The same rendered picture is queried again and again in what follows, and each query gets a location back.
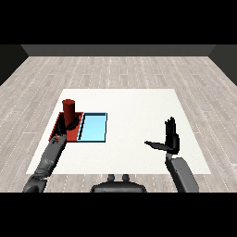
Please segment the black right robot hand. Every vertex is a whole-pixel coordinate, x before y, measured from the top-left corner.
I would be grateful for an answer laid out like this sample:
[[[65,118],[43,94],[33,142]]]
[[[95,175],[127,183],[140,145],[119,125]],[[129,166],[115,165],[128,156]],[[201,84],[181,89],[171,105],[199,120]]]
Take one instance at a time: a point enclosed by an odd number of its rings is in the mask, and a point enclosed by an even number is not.
[[[176,132],[175,118],[170,117],[166,122],[166,140],[164,143],[145,141],[153,149],[166,151],[168,154],[177,155],[180,151],[180,137]]]

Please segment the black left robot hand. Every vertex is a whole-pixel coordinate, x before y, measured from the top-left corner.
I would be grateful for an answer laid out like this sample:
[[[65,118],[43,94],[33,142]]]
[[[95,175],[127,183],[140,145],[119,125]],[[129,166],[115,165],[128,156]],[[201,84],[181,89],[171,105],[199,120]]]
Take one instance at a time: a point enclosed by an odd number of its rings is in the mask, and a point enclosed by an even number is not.
[[[67,131],[72,131],[79,124],[79,119],[75,118],[69,125],[65,125],[65,120],[60,117],[57,123],[56,135],[66,135]]]

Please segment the red can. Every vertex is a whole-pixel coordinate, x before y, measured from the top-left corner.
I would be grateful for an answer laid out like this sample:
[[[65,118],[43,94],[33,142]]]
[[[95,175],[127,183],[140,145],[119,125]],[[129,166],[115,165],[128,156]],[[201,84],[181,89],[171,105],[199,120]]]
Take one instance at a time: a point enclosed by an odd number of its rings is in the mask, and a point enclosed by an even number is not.
[[[65,99],[62,101],[65,126],[67,127],[75,120],[75,101],[71,99]]]

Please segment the red shallow open box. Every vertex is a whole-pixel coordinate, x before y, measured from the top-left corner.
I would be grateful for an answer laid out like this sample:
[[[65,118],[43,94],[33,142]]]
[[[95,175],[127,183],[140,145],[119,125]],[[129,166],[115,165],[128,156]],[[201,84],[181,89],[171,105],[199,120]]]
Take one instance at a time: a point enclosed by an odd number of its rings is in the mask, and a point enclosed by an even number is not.
[[[83,116],[82,112],[76,112],[75,122],[70,126],[69,130],[67,130],[65,126],[64,113],[60,112],[56,118],[55,125],[52,129],[48,141],[51,141],[51,139],[54,136],[66,134],[68,143],[76,143],[78,140],[78,135],[81,127],[82,116]]]

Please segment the light blue shallow open box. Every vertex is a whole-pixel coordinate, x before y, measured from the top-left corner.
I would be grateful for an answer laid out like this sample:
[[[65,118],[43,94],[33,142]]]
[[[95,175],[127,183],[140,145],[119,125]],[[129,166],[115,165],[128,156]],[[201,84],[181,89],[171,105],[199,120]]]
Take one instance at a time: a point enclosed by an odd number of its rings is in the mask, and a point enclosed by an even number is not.
[[[106,122],[106,112],[84,113],[77,141],[79,143],[104,143],[106,141]]]

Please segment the dark grey robot body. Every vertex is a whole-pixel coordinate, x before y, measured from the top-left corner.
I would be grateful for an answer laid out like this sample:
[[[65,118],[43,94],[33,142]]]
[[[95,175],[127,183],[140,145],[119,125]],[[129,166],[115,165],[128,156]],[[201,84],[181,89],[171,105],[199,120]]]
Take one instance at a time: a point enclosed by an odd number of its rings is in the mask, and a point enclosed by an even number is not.
[[[91,193],[146,193],[143,185],[131,182],[128,174],[122,175],[122,181],[115,181],[115,175],[109,174],[106,182],[96,184]]]

